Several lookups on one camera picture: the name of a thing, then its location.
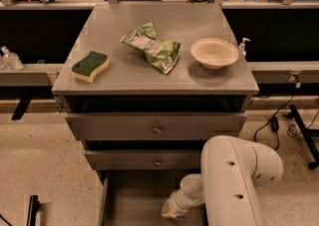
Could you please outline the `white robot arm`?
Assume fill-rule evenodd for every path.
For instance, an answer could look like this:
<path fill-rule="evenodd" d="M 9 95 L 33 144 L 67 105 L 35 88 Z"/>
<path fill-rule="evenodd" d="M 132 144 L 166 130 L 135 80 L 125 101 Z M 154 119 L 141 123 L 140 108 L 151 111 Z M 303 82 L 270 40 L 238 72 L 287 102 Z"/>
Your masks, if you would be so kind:
<path fill-rule="evenodd" d="M 175 219 L 203 204 L 208 226 L 266 226 L 255 188 L 277 183 L 282 174 L 282 159 L 271 147 L 215 136 L 203 146 L 200 173 L 181 180 L 161 216 Z"/>

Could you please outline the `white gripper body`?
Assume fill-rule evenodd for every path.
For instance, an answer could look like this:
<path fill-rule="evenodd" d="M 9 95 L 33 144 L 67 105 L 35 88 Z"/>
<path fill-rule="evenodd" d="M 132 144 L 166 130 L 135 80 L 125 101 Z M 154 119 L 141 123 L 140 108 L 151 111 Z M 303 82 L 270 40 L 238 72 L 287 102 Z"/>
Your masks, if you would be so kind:
<path fill-rule="evenodd" d="M 197 197 L 190 193 L 185 193 L 181 189 L 173 192 L 168 199 L 167 209 L 170 217 L 180 217 L 190 208 L 203 203 L 203 194 L 199 193 Z"/>

